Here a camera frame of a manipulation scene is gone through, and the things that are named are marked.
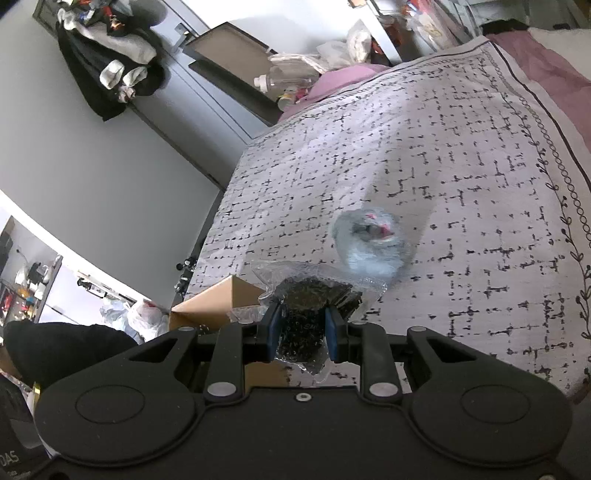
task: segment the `pink cloth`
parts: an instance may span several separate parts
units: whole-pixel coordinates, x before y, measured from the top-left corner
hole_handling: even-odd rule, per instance
[[[379,72],[388,70],[388,68],[384,65],[359,63],[344,69],[327,72],[314,84],[308,95],[283,113],[279,121],[301,112],[304,108],[316,102],[320,102],[343,87],[368,80]]]
[[[530,80],[546,90],[591,151],[591,82],[564,57],[536,42],[529,32],[505,32],[488,38],[511,55]]]

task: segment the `bed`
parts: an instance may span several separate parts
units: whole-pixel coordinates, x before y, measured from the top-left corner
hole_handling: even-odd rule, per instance
[[[228,274],[259,284],[249,267],[259,258],[338,267],[336,216],[382,207],[416,253],[370,321],[388,333],[423,325],[567,395],[580,390],[591,362],[591,136],[581,123],[591,83],[529,33],[511,34],[379,73],[255,139],[189,295]],[[358,377],[350,365],[329,369],[328,384]]]

